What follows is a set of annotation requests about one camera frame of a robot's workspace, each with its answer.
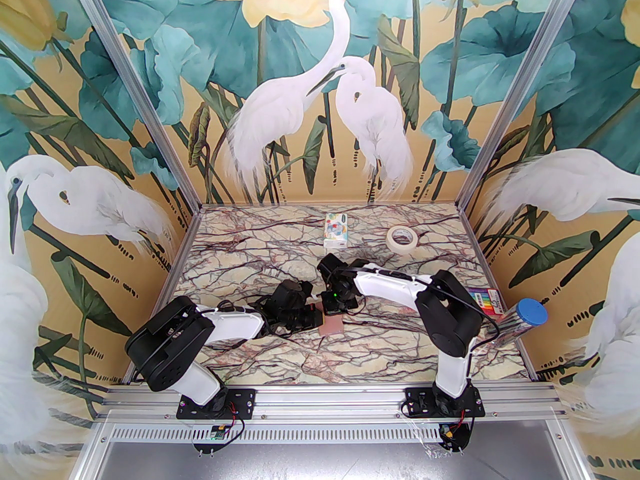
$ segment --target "black mounting plate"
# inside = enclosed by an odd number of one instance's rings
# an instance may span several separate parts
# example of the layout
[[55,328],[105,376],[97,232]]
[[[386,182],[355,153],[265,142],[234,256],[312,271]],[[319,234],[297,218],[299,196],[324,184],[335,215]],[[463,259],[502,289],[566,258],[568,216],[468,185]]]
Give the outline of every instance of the black mounting plate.
[[[443,414],[436,404],[433,385],[405,388],[405,407],[410,418],[459,418],[457,414]],[[478,388],[468,384],[462,395],[455,400],[460,409],[464,409],[466,418],[484,418],[485,406]]]
[[194,403],[191,398],[182,396],[175,414],[178,420],[231,420],[231,403],[235,407],[236,418],[250,420],[254,415],[254,405],[256,404],[255,389],[234,389],[229,388],[224,399],[224,409],[222,411],[211,411],[211,405],[217,403],[215,398],[208,404],[200,406]]

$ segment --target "masking tape roll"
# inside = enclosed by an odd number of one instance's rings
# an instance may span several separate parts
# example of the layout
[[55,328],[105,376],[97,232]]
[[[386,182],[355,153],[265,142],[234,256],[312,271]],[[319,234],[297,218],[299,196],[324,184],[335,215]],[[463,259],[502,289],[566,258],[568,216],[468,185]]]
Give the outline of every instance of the masking tape roll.
[[407,226],[393,226],[386,232],[386,246],[396,254],[409,254],[418,246],[418,235]]

